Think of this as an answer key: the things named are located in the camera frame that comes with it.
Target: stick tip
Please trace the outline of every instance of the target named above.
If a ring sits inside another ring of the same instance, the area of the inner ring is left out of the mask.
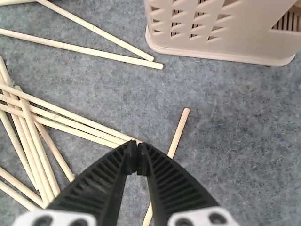
[[[190,109],[187,108],[187,107],[185,107],[183,111],[189,113],[189,112],[190,112]]]

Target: wooden stick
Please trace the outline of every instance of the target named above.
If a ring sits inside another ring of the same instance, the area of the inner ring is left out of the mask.
[[[71,45],[71,44],[67,44],[67,43],[63,43],[63,42],[53,41],[53,40],[49,40],[49,39],[43,39],[43,38],[28,35],[28,34],[13,32],[13,31],[5,30],[5,29],[0,29],[0,34],[8,36],[8,37],[16,38],[16,39],[31,41],[31,42],[35,42],[35,43],[46,45],[46,46],[62,48],[65,50],[70,50],[70,51],[74,51],[74,52],[78,52],[78,53],[84,53],[84,54],[88,54],[88,55],[92,55],[92,56],[96,56],[96,57],[102,57],[102,58],[106,58],[106,59],[121,61],[121,62],[125,62],[125,63],[140,65],[140,66],[145,66],[145,67],[150,67],[150,68],[155,68],[155,69],[160,69],[160,70],[163,69],[163,64],[161,64],[161,63],[150,62],[147,60],[141,60],[141,59],[137,59],[137,58],[133,58],[133,57],[129,57],[129,56],[122,56],[122,55],[118,55],[118,54],[114,54],[114,53],[103,52],[103,51],[99,51],[96,49],[85,48],[85,47],[81,47],[81,46],[75,46],[75,45]]]
[[[1,167],[0,167],[0,177],[7,180],[11,185],[13,185],[16,189],[18,189],[23,194],[25,194],[28,198],[33,200],[40,207],[42,208],[45,207],[42,199],[38,195],[36,195],[32,190],[30,190],[28,187],[26,187],[24,184],[22,184],[20,181],[18,181],[15,177],[13,177],[10,173],[5,171]]]
[[[115,36],[101,30],[100,28],[94,26],[93,24],[88,23],[87,21],[69,13],[68,11],[56,6],[55,4],[47,1],[47,0],[36,0],[38,3],[42,4],[43,6],[46,6],[47,8],[57,12],[58,14],[76,22],[77,24],[89,29],[90,31],[106,38],[107,40],[110,40],[111,42],[114,42],[115,44],[127,49],[128,51],[142,57],[143,59],[146,59],[148,61],[153,61],[154,57],[137,49],[136,47],[126,43],[123,40],[120,40],[119,38],[116,38]]]
[[[175,154],[175,151],[177,150],[178,144],[180,142],[180,139],[181,139],[186,121],[188,119],[189,113],[190,113],[189,108],[185,108],[183,110],[182,116],[180,118],[180,122],[179,122],[178,127],[175,131],[173,141],[171,142],[171,145],[169,147],[168,154],[167,154],[167,156],[171,159],[174,158],[174,154]]]
[[[49,162],[49,160],[46,156],[46,153],[45,153],[43,144],[41,142],[41,139],[39,137],[38,131],[36,130],[36,127],[34,125],[34,120],[33,120],[32,116],[31,116],[31,114],[30,114],[30,112],[27,108],[26,102],[23,99],[20,99],[20,103],[22,104],[22,110],[23,110],[23,113],[24,113],[24,116],[25,116],[25,120],[27,122],[30,134],[33,138],[33,142],[34,142],[34,144],[37,148],[39,157],[42,161],[42,165],[43,165],[43,168],[44,168],[45,173],[47,175],[47,178],[48,178],[48,181],[50,183],[51,189],[52,189],[53,194],[55,195],[55,197],[57,197],[60,194],[61,191],[60,191],[60,188],[59,188],[59,186],[57,184],[57,181],[55,179],[55,175],[52,171],[50,162]]]
[[[11,143],[13,144],[13,146],[16,150],[16,153],[17,153],[26,173],[28,175],[30,175],[30,178],[33,178],[33,174],[32,174],[31,168],[29,166],[29,163],[27,161],[24,150],[23,150],[23,148],[18,140],[18,137],[16,136],[14,129],[13,129],[12,125],[10,124],[9,119],[8,119],[7,115],[5,114],[5,112],[0,111],[0,119],[3,123],[3,126],[6,130],[6,132],[8,133],[8,137],[11,140]]]
[[[7,102],[7,103],[10,103],[11,105],[14,105],[14,106],[21,107],[21,104],[20,104],[20,102],[18,100],[14,100],[14,99],[6,97],[6,96],[4,96],[2,94],[0,94],[0,100],[2,100],[4,102]],[[64,117],[59,116],[57,114],[50,113],[50,112],[45,111],[43,109],[31,106],[31,105],[28,106],[28,109],[31,112],[33,112],[33,113],[36,113],[36,114],[41,115],[43,117],[46,117],[46,118],[49,118],[51,120],[57,121],[57,122],[62,123],[64,125],[70,126],[72,128],[84,131],[86,133],[92,134],[92,135],[94,135],[96,137],[100,137],[102,139],[111,141],[112,143],[115,143],[117,145],[122,145],[122,144],[124,144],[126,142],[125,140],[120,139],[118,137],[115,137],[115,136],[112,136],[110,134],[101,132],[101,131],[99,131],[97,129],[94,129],[94,128],[91,128],[89,126],[86,126],[86,125],[83,125],[81,123],[78,123],[76,121],[64,118]]]
[[[48,206],[50,202],[54,199],[54,195],[52,192],[52,189],[50,187],[50,183],[47,179],[46,173],[44,172],[44,168],[41,162],[41,159],[39,157],[38,151],[36,149],[36,146],[33,142],[32,136],[30,134],[29,128],[27,126],[25,118],[19,117],[20,123],[22,125],[22,128],[24,130],[24,134],[26,136],[26,139],[28,141],[28,145],[30,147],[30,150],[32,152],[33,161],[36,166],[36,172],[35,172],[35,179],[39,188],[40,195],[42,197],[42,200],[45,204],[45,206]]]
[[[115,137],[118,137],[120,139],[123,139],[125,141],[135,140],[134,138],[132,138],[132,137],[130,137],[128,135],[125,135],[125,134],[120,133],[120,132],[118,132],[116,130],[110,129],[110,128],[106,127],[106,126],[98,124],[97,122],[94,122],[92,120],[86,119],[85,117],[82,117],[82,116],[77,115],[75,113],[69,112],[69,111],[67,111],[67,110],[65,110],[63,108],[55,106],[55,105],[53,105],[51,103],[48,103],[48,102],[46,102],[44,100],[38,99],[38,98],[36,98],[34,96],[31,96],[31,95],[29,95],[27,93],[20,92],[19,90],[16,90],[16,89],[14,89],[12,87],[0,84],[0,89],[4,90],[6,92],[12,93],[12,94],[14,94],[16,96],[22,97],[25,100],[28,100],[28,101],[33,102],[33,103],[36,103],[36,104],[38,104],[38,105],[40,105],[40,106],[42,106],[44,108],[47,108],[47,109],[49,109],[51,111],[54,111],[54,112],[57,112],[57,113],[65,116],[65,117],[71,118],[71,119],[73,119],[75,121],[78,121],[78,122],[80,122],[82,124],[88,125],[88,126],[90,126],[92,128],[98,129],[98,130],[100,130],[102,132],[111,134],[111,135],[113,135]]]
[[[22,4],[22,3],[34,2],[34,1],[35,0],[0,0],[0,6]]]
[[[6,66],[5,66],[5,63],[3,61],[3,58],[0,57],[0,71],[3,71],[3,79],[4,79],[4,82],[6,84],[8,84],[9,86],[13,86],[13,83],[10,79],[10,76],[7,72],[7,69],[6,69]],[[19,103],[18,101],[18,97],[11,94],[11,99],[13,101],[16,101]],[[28,153],[26,155],[27,159],[28,159],[28,163],[30,165],[30,168],[32,170],[32,173],[33,173],[33,177],[35,179],[35,182],[37,184],[37,187],[38,187],[38,190],[40,192],[40,195],[42,197],[42,200],[45,204],[45,206],[47,206],[50,202],[49,202],[49,198],[52,200],[54,198],[53,194],[52,194],[52,190],[50,188],[50,184],[46,178],[46,175],[45,175],[45,172],[44,172],[44,169],[43,169],[43,166],[42,166],[42,163],[40,161],[40,158],[39,158],[39,155],[37,153],[37,150],[36,150],[36,147],[33,143],[33,140],[32,140],[32,137],[30,135],[30,132],[29,132],[29,129],[28,129],[28,126],[27,126],[27,123],[25,121],[24,118],[22,117],[19,117],[19,121],[20,121],[20,124],[21,124],[21,127],[22,127],[22,130],[23,130],[23,133],[25,135],[25,139],[27,141],[27,144],[29,146],[29,149],[30,149],[30,153]],[[38,170],[38,167],[37,167],[37,164],[36,163],[40,163],[40,170]],[[49,198],[48,198],[48,195],[46,193],[46,190],[45,190],[45,187],[48,187],[50,192],[51,192],[51,195],[49,195]]]
[[[0,72],[2,72],[2,76],[3,76],[3,78],[2,77],[0,78],[0,83],[2,83],[2,84],[6,83],[8,86],[12,87],[13,82],[10,79],[10,76],[8,74],[7,68],[5,66],[5,63],[4,63],[4,60],[3,60],[2,57],[0,57]],[[4,95],[2,95],[2,96],[6,97],[6,98],[9,98],[9,97],[7,97],[7,95],[9,95],[9,93],[4,92],[4,94],[6,94],[6,96],[4,96]],[[13,94],[10,94],[10,96],[11,96],[11,98],[9,98],[9,99],[12,99],[13,101],[16,101],[16,102],[19,103],[19,98],[17,96],[15,96]],[[34,177],[34,181],[35,181],[35,184],[36,184],[35,188],[36,188],[36,190],[38,190],[39,185],[38,185],[37,180],[40,180],[40,178],[39,178],[40,176],[39,176],[39,172],[38,172],[36,163],[35,163],[34,158],[32,156],[32,151],[31,151],[30,146],[28,144],[28,140],[27,140],[26,135],[24,133],[23,127],[24,127],[24,125],[26,125],[26,122],[24,122],[24,121],[25,121],[24,118],[22,118],[22,117],[18,118],[18,124],[16,124],[18,126],[17,131],[18,131],[21,143],[23,145],[24,152],[25,152],[25,155],[27,157],[30,169],[31,169],[33,177]]]
[[[169,148],[168,154],[167,154],[168,157],[171,158],[171,159],[174,158],[174,154],[175,154],[175,151],[176,151],[177,146],[179,144],[181,135],[183,133],[184,126],[186,124],[189,112],[190,112],[190,110],[188,108],[185,108],[183,110],[182,116],[180,118],[179,125],[178,125],[178,127],[177,127],[177,129],[175,131],[173,141],[171,142],[171,145],[170,145],[170,148]],[[150,205],[149,205],[149,207],[147,209],[147,212],[145,214],[145,218],[143,220],[142,226],[149,226],[150,225],[152,215],[153,215],[153,211],[152,211],[152,205],[150,203]]]
[[[3,104],[0,104],[0,110],[8,112],[8,113],[15,114],[15,115],[17,115],[19,117],[25,117],[22,111],[19,111],[19,110],[15,109],[15,108],[8,107],[8,106],[3,105]],[[33,116],[33,119],[34,119],[34,121],[36,121],[36,122],[38,122],[38,123],[40,123],[40,124],[42,124],[44,126],[49,126],[49,127],[58,129],[60,131],[63,131],[63,132],[66,132],[66,133],[70,133],[72,135],[75,135],[75,136],[78,136],[78,137],[81,137],[81,138],[84,138],[84,139],[96,142],[98,144],[101,144],[101,145],[104,145],[104,146],[107,146],[107,147],[116,148],[116,147],[119,146],[119,145],[117,145],[115,143],[112,143],[110,141],[101,139],[99,137],[93,136],[91,134],[85,133],[83,131],[80,131],[80,130],[77,130],[77,129],[74,129],[74,128],[71,128],[71,127],[68,127],[68,126],[64,126],[64,125],[59,124],[59,123],[55,123],[53,121],[50,121],[50,120],[38,117],[36,115]]]
[[[6,69],[3,59],[0,57],[0,83],[5,84],[4,78],[7,78],[7,77],[9,77],[8,71]],[[10,94],[7,92],[3,92],[3,94],[4,94],[4,96],[10,97]],[[30,156],[31,156],[30,148],[29,148],[27,140],[25,138],[19,118],[12,114],[12,119],[13,119],[14,125],[16,127],[16,131],[19,135],[21,144],[23,146],[23,150],[22,151],[20,150],[20,152],[19,152],[19,153],[21,153],[21,158],[22,158],[22,159],[20,158],[21,163],[23,164],[25,171],[26,171],[30,181],[32,182],[33,186],[35,187],[35,189],[37,189],[37,184],[35,182],[35,178],[34,178],[34,175],[33,175],[32,169],[31,169],[31,164],[28,161],[28,158],[30,158]]]
[[[14,191],[12,188],[10,188],[8,185],[0,181],[0,190],[8,194],[10,197],[12,197],[14,200],[16,200],[18,203],[23,205],[26,209],[32,211],[32,210],[38,210],[39,208],[32,204],[30,201],[25,199],[23,196],[21,196],[18,192]]]
[[[21,87],[15,86],[15,88],[22,92]],[[24,101],[24,102],[27,104],[28,107],[30,107],[30,103],[28,101]],[[67,165],[66,161],[64,160],[61,153],[57,149],[57,147],[54,144],[53,140],[51,139],[51,137],[47,133],[45,127],[42,126],[41,124],[37,123],[37,122],[35,122],[35,125],[36,125],[38,131],[40,132],[40,134],[42,135],[43,139],[45,140],[45,142],[46,142],[47,146],[49,147],[50,151],[52,152],[53,156],[55,157],[58,164],[60,165],[63,172],[65,173],[66,177],[69,179],[70,182],[72,182],[75,179],[75,176],[71,172],[69,166]]]

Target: pile of sticks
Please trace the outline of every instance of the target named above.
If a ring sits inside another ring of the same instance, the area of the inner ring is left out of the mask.
[[[0,57],[0,89],[3,92],[3,94],[0,94],[0,101],[3,102],[3,104],[0,103],[0,119],[30,181],[35,189],[39,191],[41,197],[37,196],[2,168],[0,168],[0,176],[42,208],[48,206],[59,195],[60,189],[46,156],[40,135],[68,180],[70,182],[74,180],[73,173],[44,126],[52,127],[110,148],[116,148],[129,140],[134,140],[134,138],[116,130],[24,93],[19,86],[13,86],[2,57]],[[30,102],[52,112],[32,106]],[[10,124],[6,113],[11,114],[17,134]],[[1,181],[0,189],[26,208],[30,210],[37,208],[36,205]]]
[[[138,59],[134,57],[129,57],[129,56],[123,56],[123,55],[118,55],[114,53],[108,53],[108,52],[103,52],[99,51],[96,49],[91,49],[91,48],[85,48],[82,46],[76,46],[76,45],[71,45],[63,42],[58,42],[54,40],[49,40],[49,39],[43,39],[35,36],[31,36],[28,34],[23,34],[19,32],[13,32],[5,29],[0,28],[0,34],[20,40],[25,40],[25,41],[30,41],[30,42],[35,42],[38,44],[42,45],[47,45],[51,47],[56,47],[56,48],[61,48],[65,50],[70,50],[74,52],[79,52],[79,53],[84,53],[88,55],[93,55],[96,57],[102,57],[106,59],[111,59],[111,60],[116,60],[116,61],[121,61],[125,63],[130,63],[134,65],[140,65],[140,66],[145,66],[145,67],[150,67],[150,68],[155,68],[155,69],[163,69],[163,64],[161,63],[156,63],[154,61],[154,57],[137,49],[136,47],[126,43],[125,41],[101,30],[100,28],[92,25],[91,23],[69,13],[68,11],[56,6],[55,4],[47,1],[47,0],[0,0],[0,6],[6,6],[6,5],[12,5],[12,4],[19,4],[19,3],[27,3],[27,2],[33,2],[36,1],[40,3],[41,5],[51,9],[52,11],[76,22],[77,24],[89,29],[90,31],[106,38],[109,41],[112,41],[113,43],[127,49],[128,51],[140,56],[143,59]]]

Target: beige plastic basket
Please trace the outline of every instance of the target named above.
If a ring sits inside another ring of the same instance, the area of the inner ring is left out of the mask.
[[[144,0],[158,53],[284,66],[301,50],[301,0]]]

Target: basket slot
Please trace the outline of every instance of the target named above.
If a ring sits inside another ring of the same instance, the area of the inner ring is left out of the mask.
[[[219,14],[216,20],[218,21],[218,20],[221,20],[221,19],[227,18],[227,17],[229,17],[229,16],[230,16],[230,15],[226,15],[226,14]]]
[[[237,1],[240,1],[240,0],[225,0],[223,7],[231,5],[232,3],[235,3]]]
[[[179,32],[171,32],[170,34],[170,37],[173,39],[173,38],[176,38],[177,36],[179,36],[181,33]]]
[[[203,15],[205,15],[206,13],[202,13],[202,12],[195,12],[195,14],[194,14],[194,18],[197,18],[197,17],[199,17],[199,16],[203,16]]]
[[[179,14],[179,13],[181,13],[181,12],[183,12],[183,10],[173,10],[173,16],[175,16],[175,15],[177,15],[177,14]]]
[[[274,30],[300,32],[301,31],[301,13],[288,11],[273,26]]]

